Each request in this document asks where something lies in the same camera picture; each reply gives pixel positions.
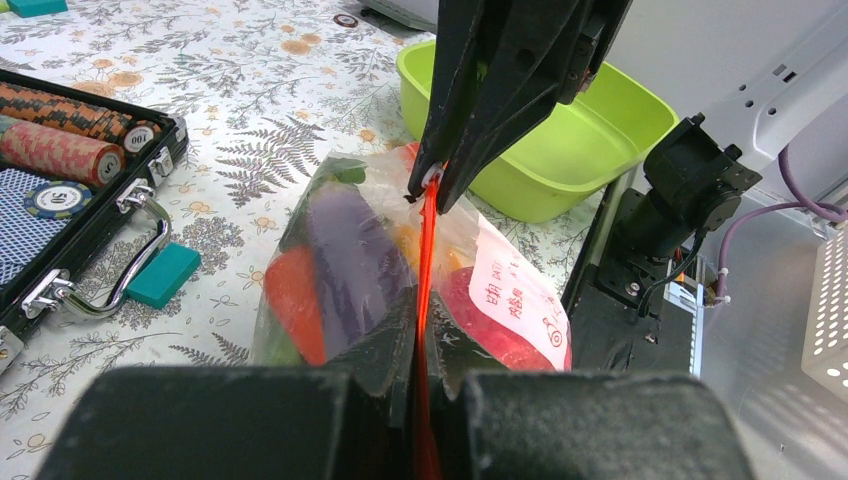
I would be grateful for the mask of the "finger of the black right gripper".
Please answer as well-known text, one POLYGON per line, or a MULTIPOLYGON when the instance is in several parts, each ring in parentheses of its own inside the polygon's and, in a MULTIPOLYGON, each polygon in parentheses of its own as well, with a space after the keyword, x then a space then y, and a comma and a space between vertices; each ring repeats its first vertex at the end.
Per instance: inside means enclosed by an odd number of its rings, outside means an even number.
MULTIPOLYGON (((483 83, 485 94, 505 97, 502 106, 481 109, 495 115, 485 138, 497 157, 557 105, 588 89, 631 7, 628 1, 509 2, 511 13, 483 83)), ((457 201, 437 200, 438 212, 447 213, 457 201)))
POLYGON ((429 109, 405 199, 415 202, 439 179, 437 200, 455 202, 496 157, 485 138, 503 95, 483 92, 511 13, 509 1, 441 1, 429 109))

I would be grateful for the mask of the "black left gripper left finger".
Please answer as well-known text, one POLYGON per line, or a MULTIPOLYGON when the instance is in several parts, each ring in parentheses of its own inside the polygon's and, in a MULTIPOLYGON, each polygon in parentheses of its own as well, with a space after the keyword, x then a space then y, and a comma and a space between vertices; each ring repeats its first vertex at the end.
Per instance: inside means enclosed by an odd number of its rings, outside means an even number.
POLYGON ((417 293, 320 367, 122 367, 67 417, 40 479, 408 479, 417 293))

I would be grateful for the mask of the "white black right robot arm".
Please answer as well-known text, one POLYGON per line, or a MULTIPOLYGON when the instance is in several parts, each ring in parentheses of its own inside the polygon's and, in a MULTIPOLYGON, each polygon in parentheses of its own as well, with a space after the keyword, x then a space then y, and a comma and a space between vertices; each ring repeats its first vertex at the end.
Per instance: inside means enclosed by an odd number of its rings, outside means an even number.
MULTIPOLYGON (((408 182, 445 214, 494 159, 572 103, 598 74, 626 1, 443 1, 428 116, 408 182)), ((651 258, 702 244, 759 175, 720 147, 704 115, 683 119, 649 153, 650 189, 617 226, 622 252, 651 258)))

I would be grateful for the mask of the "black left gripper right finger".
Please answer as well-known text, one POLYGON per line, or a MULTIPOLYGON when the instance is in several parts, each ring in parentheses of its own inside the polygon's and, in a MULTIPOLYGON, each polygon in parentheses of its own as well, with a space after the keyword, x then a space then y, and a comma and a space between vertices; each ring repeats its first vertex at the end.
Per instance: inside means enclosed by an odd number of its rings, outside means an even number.
POLYGON ((443 479, 751 479, 733 422, 706 385, 677 374, 519 372, 466 366, 444 300, 428 349, 443 479))

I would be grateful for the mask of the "orange toy carrot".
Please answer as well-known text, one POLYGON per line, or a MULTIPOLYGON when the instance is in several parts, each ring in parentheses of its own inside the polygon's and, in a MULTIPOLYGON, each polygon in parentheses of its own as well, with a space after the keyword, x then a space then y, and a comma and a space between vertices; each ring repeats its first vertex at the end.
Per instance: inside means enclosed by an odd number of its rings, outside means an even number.
POLYGON ((272 260, 264 289, 275 318, 272 325, 282 328, 307 364, 323 365, 327 355, 311 250, 303 245, 291 247, 272 260))

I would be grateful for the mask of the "clear zip top bag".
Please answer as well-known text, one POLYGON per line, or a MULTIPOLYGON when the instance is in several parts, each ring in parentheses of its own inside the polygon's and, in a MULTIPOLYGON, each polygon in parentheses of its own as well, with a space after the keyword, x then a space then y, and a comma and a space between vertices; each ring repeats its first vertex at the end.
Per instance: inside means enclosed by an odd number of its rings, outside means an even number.
MULTIPOLYGON (((298 200, 265 271, 250 360, 330 366, 373 399, 374 426, 336 451, 360 478, 412 476, 413 355, 421 204, 406 197, 417 148, 330 153, 298 200)), ((568 317, 553 284, 468 200, 437 219, 431 257, 431 397, 471 370, 568 371, 568 317)))

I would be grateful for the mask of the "purple toy eggplant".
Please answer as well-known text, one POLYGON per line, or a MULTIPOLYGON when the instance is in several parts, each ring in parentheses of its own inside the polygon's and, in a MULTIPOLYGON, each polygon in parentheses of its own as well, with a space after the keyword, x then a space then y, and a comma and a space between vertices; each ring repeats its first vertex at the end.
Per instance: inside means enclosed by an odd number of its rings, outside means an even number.
POLYGON ((380 324, 415 275, 354 185, 328 182, 318 187, 306 214, 325 350, 331 359, 380 324))

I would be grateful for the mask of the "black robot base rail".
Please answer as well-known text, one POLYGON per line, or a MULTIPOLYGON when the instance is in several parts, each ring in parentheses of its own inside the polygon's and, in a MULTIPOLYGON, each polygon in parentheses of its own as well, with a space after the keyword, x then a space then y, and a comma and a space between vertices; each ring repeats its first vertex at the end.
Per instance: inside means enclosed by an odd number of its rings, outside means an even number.
POLYGON ((578 372, 700 374, 703 312, 684 292, 656 292, 650 313, 637 306, 661 271, 631 270, 607 253, 619 208, 630 211, 641 194, 616 180, 600 204, 561 297, 570 319, 572 368, 578 372))

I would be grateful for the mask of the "red toy apple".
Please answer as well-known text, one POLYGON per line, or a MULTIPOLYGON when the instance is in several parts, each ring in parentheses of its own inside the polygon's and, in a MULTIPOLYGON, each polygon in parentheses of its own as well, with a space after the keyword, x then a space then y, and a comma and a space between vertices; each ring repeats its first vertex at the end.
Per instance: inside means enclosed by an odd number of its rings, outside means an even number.
POLYGON ((570 321, 551 286, 515 265, 469 266, 438 293, 458 326, 510 370, 572 369, 570 321))

